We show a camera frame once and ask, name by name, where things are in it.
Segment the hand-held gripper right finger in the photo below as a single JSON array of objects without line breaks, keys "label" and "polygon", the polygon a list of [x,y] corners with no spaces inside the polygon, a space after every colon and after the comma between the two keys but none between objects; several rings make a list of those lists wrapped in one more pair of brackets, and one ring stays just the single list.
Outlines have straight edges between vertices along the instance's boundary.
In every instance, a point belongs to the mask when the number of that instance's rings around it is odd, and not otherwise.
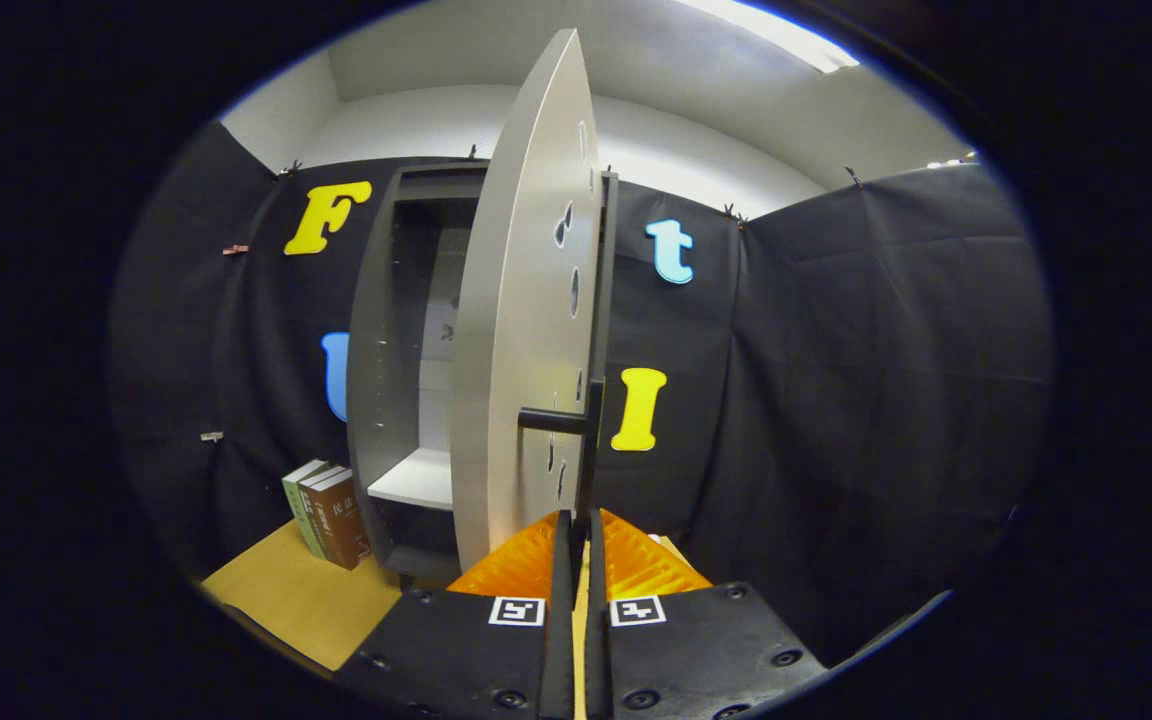
[{"label": "hand-held gripper right finger", "polygon": [[666,541],[591,515],[590,719],[750,719],[826,666],[745,582],[710,583]]}]

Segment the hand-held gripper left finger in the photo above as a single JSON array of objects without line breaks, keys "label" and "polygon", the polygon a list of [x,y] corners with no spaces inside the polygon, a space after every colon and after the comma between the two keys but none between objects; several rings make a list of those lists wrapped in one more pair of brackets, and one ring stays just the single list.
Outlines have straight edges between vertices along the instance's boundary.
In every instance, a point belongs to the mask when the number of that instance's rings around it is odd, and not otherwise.
[{"label": "hand-held gripper left finger", "polygon": [[335,682],[379,719],[571,719],[571,525],[538,523],[547,596],[406,591]]}]

